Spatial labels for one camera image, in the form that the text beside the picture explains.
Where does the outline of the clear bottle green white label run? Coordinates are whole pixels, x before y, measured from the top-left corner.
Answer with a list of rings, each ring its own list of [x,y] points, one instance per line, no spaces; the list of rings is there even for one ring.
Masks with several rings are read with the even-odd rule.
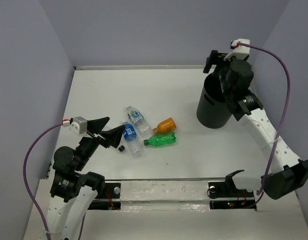
[[[138,130],[142,137],[147,137],[153,134],[152,128],[142,113],[135,107],[128,106],[126,108],[127,117]]]

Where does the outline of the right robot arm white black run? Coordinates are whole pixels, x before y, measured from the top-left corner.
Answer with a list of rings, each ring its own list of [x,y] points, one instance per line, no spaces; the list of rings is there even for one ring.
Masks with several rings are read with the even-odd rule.
[[[308,179],[308,159],[302,160],[267,117],[263,104],[249,89],[254,77],[247,53],[212,50],[203,72],[207,74],[197,107],[197,118],[207,128],[222,128],[230,117],[243,126],[267,160],[264,174],[248,176],[244,169],[228,174],[214,198],[241,190],[260,190],[277,200],[301,188]]]

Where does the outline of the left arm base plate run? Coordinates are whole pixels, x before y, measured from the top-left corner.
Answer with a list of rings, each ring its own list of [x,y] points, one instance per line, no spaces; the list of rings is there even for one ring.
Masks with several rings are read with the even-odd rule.
[[[121,209],[121,182],[106,181],[105,189],[89,205],[88,210],[117,211]]]

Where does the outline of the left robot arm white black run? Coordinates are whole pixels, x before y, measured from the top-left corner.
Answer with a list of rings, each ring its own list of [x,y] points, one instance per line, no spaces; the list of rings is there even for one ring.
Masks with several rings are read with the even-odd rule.
[[[109,120],[109,117],[94,120],[73,117],[62,121],[63,127],[82,138],[76,148],[62,146],[54,153],[46,229],[40,239],[73,239],[90,205],[102,195],[105,195],[105,204],[110,209],[114,207],[105,177],[95,172],[81,173],[99,146],[124,151],[120,142],[125,126],[104,130]]]

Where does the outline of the clear bottle black cap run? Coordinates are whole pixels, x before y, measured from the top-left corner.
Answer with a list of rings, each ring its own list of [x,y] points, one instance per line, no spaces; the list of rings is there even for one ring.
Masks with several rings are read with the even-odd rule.
[[[120,152],[125,151],[125,146],[121,145],[121,146],[118,148],[118,150],[119,150]]]

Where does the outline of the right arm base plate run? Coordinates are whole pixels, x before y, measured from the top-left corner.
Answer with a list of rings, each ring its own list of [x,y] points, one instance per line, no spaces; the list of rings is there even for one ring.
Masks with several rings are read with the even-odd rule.
[[[208,182],[207,196],[210,210],[239,210],[256,202],[253,192],[229,189],[224,181]]]

